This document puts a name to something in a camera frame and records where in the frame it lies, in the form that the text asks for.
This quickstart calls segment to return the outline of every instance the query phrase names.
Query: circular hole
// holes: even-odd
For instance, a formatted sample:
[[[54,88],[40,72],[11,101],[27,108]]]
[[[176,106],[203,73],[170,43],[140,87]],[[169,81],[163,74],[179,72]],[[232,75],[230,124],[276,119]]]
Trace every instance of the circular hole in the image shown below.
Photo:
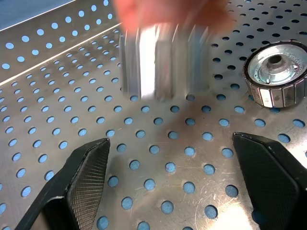
[[[80,92],[81,91],[81,88],[80,87],[77,87],[73,90],[74,92]]]
[[[265,216],[257,210],[251,213],[251,217],[257,224],[264,224],[266,222]]]
[[[211,111],[211,107],[205,105],[205,106],[203,106],[203,107],[201,108],[201,110],[202,110],[204,113],[209,113],[209,112]]]
[[[44,106],[44,107],[42,108],[42,112],[46,112],[48,109],[49,109],[49,106]]]
[[[11,127],[8,127],[6,130],[5,130],[5,133],[10,133],[14,130],[14,128],[11,126]]]
[[[143,113],[149,112],[149,106],[143,106],[143,107],[141,108],[141,111],[142,111]]]
[[[12,157],[12,161],[18,161],[21,157],[21,153],[15,153]]]
[[[205,207],[205,215],[209,219],[215,219],[217,217],[217,209],[213,205],[208,205]]]
[[[51,123],[54,121],[54,116],[50,116],[47,118],[47,123]]]
[[[147,179],[145,182],[144,182],[144,188],[147,190],[147,191],[151,191],[153,190],[155,187],[155,181],[153,179]]]
[[[98,87],[98,88],[96,89],[97,92],[102,92],[103,90],[104,90],[103,87]]]
[[[205,172],[205,174],[207,175],[213,175],[215,173],[215,167],[211,164],[206,164],[203,167],[203,171]]]
[[[27,106],[22,107],[22,108],[20,109],[20,112],[26,111],[27,108],[28,108]]]
[[[19,62],[24,62],[24,57],[19,56],[19,57],[17,58],[17,61],[19,61]]]
[[[138,224],[137,230],[150,230],[149,223],[142,221],[141,223]]]
[[[7,44],[5,44],[5,47],[6,47],[7,49],[13,49],[13,48],[14,48],[14,45],[13,45],[13,43],[8,42]]]
[[[38,162],[39,163],[43,163],[47,160],[48,156],[46,154],[43,154],[41,155],[39,158],[38,158]]]
[[[230,49],[225,50],[226,54],[232,54],[232,51]]]
[[[226,99],[226,96],[225,96],[224,94],[218,94],[218,95],[216,96],[216,99],[217,99],[217,100],[225,100],[225,99]]]
[[[25,175],[25,169],[24,169],[24,168],[18,170],[18,172],[16,173],[16,177],[17,177],[17,178],[21,178],[21,177],[23,177],[24,175]]]
[[[255,125],[259,127],[265,127],[265,121],[262,119],[256,119],[255,120]]]
[[[221,80],[223,79],[223,76],[221,74],[215,74],[214,79]]]
[[[21,191],[21,196],[22,197],[26,197],[31,193],[31,187],[27,186],[25,188],[23,188],[23,190]]]
[[[113,129],[110,129],[110,130],[108,130],[108,131],[106,132],[106,136],[107,136],[108,138],[113,137],[114,134],[115,134],[115,131],[114,131]]]
[[[54,172],[53,172],[53,171],[48,171],[48,172],[45,174],[45,180],[46,180],[46,181],[49,181],[53,176],[54,176]]]
[[[35,127],[32,127],[28,130],[28,134],[34,134],[36,131],[36,128]]]
[[[220,119],[219,123],[221,126],[228,126],[229,125],[229,121],[227,119]]]
[[[62,141],[62,142],[60,142],[60,144],[59,144],[59,149],[62,150],[62,149],[64,149],[64,148],[66,148],[67,145],[68,145],[67,141]]]
[[[165,170],[168,173],[173,173],[176,171],[176,165],[173,162],[169,162],[165,165]]]
[[[174,210],[174,205],[172,202],[170,202],[169,200],[166,200],[162,203],[161,205],[161,211],[168,215],[168,214],[171,214]]]
[[[235,69],[236,69],[236,67],[235,67],[235,66],[233,66],[233,65],[229,65],[229,66],[227,66],[227,69],[230,69],[230,70],[235,70]]]
[[[6,116],[6,117],[4,117],[4,119],[2,121],[7,122],[9,119],[10,119],[10,116]]]
[[[234,185],[227,185],[225,188],[225,193],[229,197],[237,197],[239,190]]]
[[[95,110],[96,110],[96,107],[95,107],[94,105],[90,106],[90,107],[87,109],[87,111],[90,112],[90,113],[94,112]]]
[[[129,167],[131,170],[137,170],[139,166],[140,166],[140,162],[138,160],[133,160],[129,164]]]
[[[102,123],[104,123],[104,121],[105,121],[105,118],[101,116],[101,117],[97,118],[96,123],[102,124]]]
[[[119,179],[117,176],[111,176],[109,178],[109,180],[107,181],[107,184],[110,186],[110,187],[115,187],[119,182]]]
[[[240,86],[238,84],[233,83],[233,84],[230,85],[230,88],[234,89],[234,90],[238,90],[240,88]]]
[[[177,113],[179,112],[180,108],[177,105],[173,105],[170,110],[172,111],[172,113]]]
[[[34,143],[33,143],[33,148],[38,148],[40,145],[42,144],[42,141],[41,140],[36,140],[36,141],[34,141]]]
[[[108,220],[107,217],[101,217],[101,218],[99,218],[98,221],[97,221],[97,228],[98,228],[99,230],[105,230],[105,229],[107,229],[108,225],[109,225],[109,220]]]
[[[236,106],[235,111],[239,114],[242,114],[242,113],[244,113],[245,109],[241,106]]]
[[[28,42],[28,41],[30,41],[30,39],[29,39],[28,36],[22,36],[21,40],[22,40],[23,42]]]
[[[193,194],[195,192],[195,185],[192,182],[185,182],[183,185],[183,191],[186,194]]]
[[[114,112],[118,113],[122,110],[122,107],[120,105],[118,105],[118,106],[115,106],[113,110],[114,110]]]
[[[277,114],[277,113],[280,112],[280,108],[270,108],[270,111],[271,111],[272,113]]]
[[[139,130],[136,132],[135,136],[137,138],[143,138],[145,136],[145,131],[144,130]]]
[[[295,125],[298,128],[305,127],[305,122],[300,120],[300,119],[294,119],[292,123],[293,123],[293,125]]]
[[[184,153],[189,156],[189,157],[192,157],[195,155],[195,149],[193,147],[186,147],[184,149]]]
[[[81,100],[82,102],[86,102],[87,99],[88,99],[88,96],[83,96],[80,100]]]
[[[83,16],[84,16],[84,11],[79,11],[78,15],[79,15],[80,17],[83,17]]]
[[[212,139],[213,139],[213,135],[212,135],[212,133],[205,132],[205,133],[203,133],[202,138],[203,138],[204,140],[206,140],[206,141],[209,141],[209,140],[212,140]]]
[[[112,96],[107,96],[107,97],[105,97],[105,101],[106,102],[110,102],[112,100]]]
[[[67,23],[71,23],[71,17],[67,16],[67,17],[65,18],[65,21],[66,21]]]
[[[132,208],[132,204],[133,204],[133,200],[131,199],[131,197],[125,197],[124,199],[122,199],[121,201],[121,206],[123,209],[127,210]]]
[[[127,145],[125,145],[125,144],[119,144],[116,147],[117,152],[124,152],[124,151],[126,151],[126,149],[127,149]]]
[[[215,57],[215,58],[212,59],[212,61],[214,61],[214,62],[220,62],[221,60],[220,60],[218,57]]]
[[[231,158],[234,155],[234,152],[231,149],[225,148],[222,150],[222,155],[226,158]]]
[[[156,119],[153,120],[153,123],[155,125],[161,125],[163,123],[163,119],[160,117],[157,117]]]
[[[44,31],[43,31],[42,29],[38,29],[38,30],[37,30],[37,34],[38,34],[39,36],[42,36],[42,35],[44,35]]]
[[[132,122],[133,122],[133,119],[132,119],[131,117],[127,117],[127,118],[125,118],[125,120],[124,120],[124,123],[125,123],[126,125],[130,125]]]
[[[150,148],[149,148],[149,152],[150,152],[151,154],[157,154],[159,151],[160,151],[160,148],[159,148],[159,146],[157,146],[157,145],[152,145],[152,146],[150,146]]]
[[[10,68],[10,65],[7,64],[7,63],[4,63],[4,64],[2,64],[2,68],[3,68],[3,69],[9,69],[9,68]]]
[[[138,96],[131,96],[130,101],[137,102],[139,100]]]
[[[85,134],[86,134],[86,129],[85,128],[82,128],[82,129],[80,129],[79,130],[79,132],[78,132],[78,135],[80,136],[80,137],[82,137],[82,136],[84,136]]]
[[[170,131],[168,133],[168,138],[170,138],[170,139],[178,139],[178,133],[175,132],[175,131]]]
[[[278,139],[282,143],[289,143],[291,141],[290,137],[284,133],[279,134]]]

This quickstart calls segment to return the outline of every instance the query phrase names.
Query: stainless steel surface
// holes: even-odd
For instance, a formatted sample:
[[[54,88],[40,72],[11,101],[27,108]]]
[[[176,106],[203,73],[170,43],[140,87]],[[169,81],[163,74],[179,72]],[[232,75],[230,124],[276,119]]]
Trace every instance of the stainless steel surface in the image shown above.
[[[108,0],[77,0],[2,30],[0,81],[16,76],[117,23]]]
[[[7,226],[14,229],[46,183],[47,173],[60,170],[73,149],[105,137],[110,130],[115,133],[110,138],[106,183],[94,230],[98,228],[97,224],[101,226],[106,223],[106,218],[106,230],[136,230],[139,224],[146,226],[145,222],[152,230],[181,230],[184,227],[194,230],[258,229],[251,218],[252,205],[232,146],[232,132],[242,131],[280,139],[307,167],[307,100],[280,110],[261,107],[248,98],[248,89],[242,76],[242,60],[250,55],[251,49],[262,46],[263,41],[296,39],[307,44],[307,36],[302,33],[306,32],[307,1],[288,0],[280,3],[272,0],[264,1],[263,5],[258,5],[259,3],[261,2],[255,0],[236,0],[228,5],[234,11],[232,14],[237,17],[237,26],[233,28],[234,32],[221,34],[212,40],[218,47],[210,47],[210,59],[219,58],[221,61],[210,63],[210,89],[204,95],[195,95],[194,101],[188,101],[184,97],[175,97],[173,101],[166,103],[125,99],[120,91],[120,82],[116,79],[120,75],[116,48],[119,33],[114,33],[113,29],[106,32],[107,38],[100,35],[1,85],[0,229]],[[64,17],[72,10],[78,9],[58,12],[57,16]],[[84,27],[83,24],[76,26],[80,29]],[[69,72],[69,75],[64,77],[64,72]],[[53,135],[52,133],[58,132],[56,128],[60,128],[60,133]],[[86,134],[79,136],[78,133],[85,133],[83,129],[86,129]],[[143,138],[136,137],[137,133],[138,137],[142,136],[140,130],[145,132]],[[178,139],[169,138],[176,137],[171,131],[177,132]],[[208,139],[209,133],[213,136],[212,140],[204,140],[203,134]],[[9,143],[12,145],[14,141],[11,141],[14,139],[17,142],[10,147]],[[39,147],[37,140],[42,141]],[[59,146],[65,146],[64,141],[68,145],[60,149]],[[154,151],[157,147],[150,148],[154,145],[159,146],[158,153]],[[193,155],[193,149],[188,148],[185,151],[186,147],[193,147],[195,154]],[[225,148],[231,149],[233,155]],[[140,163],[136,170],[130,169],[130,165],[133,169],[137,168],[137,162],[130,164],[133,160]],[[176,171],[172,173],[165,170],[165,165],[170,161],[176,164]],[[206,164],[215,167],[213,175],[205,174],[203,167]],[[167,165],[166,169],[170,171],[172,167]],[[114,187],[108,185],[111,176],[118,178],[118,184]],[[144,182],[146,181],[146,186],[151,185],[151,181],[147,181],[150,178],[155,181],[155,188],[148,191],[144,188]],[[112,177],[110,184],[114,185],[114,182],[116,178]],[[194,183],[194,193],[184,192],[183,185],[186,182]],[[237,187],[238,196],[230,197],[226,194],[229,184]],[[31,193],[22,197],[21,194],[26,195],[29,191],[29,188],[24,189],[27,186],[31,187]],[[126,210],[122,208],[121,202],[128,196],[133,205]],[[174,206],[173,212],[168,215],[161,211],[161,204],[166,200],[171,201]],[[128,204],[129,202],[124,203],[124,206],[129,207]],[[205,215],[204,210],[208,205],[216,207],[217,218],[209,219]]]
[[[120,39],[122,91],[128,98],[170,100],[208,90],[208,28],[169,23]]]
[[[265,107],[287,107],[307,96],[307,47],[299,42],[277,42],[252,54],[243,66],[249,92]]]

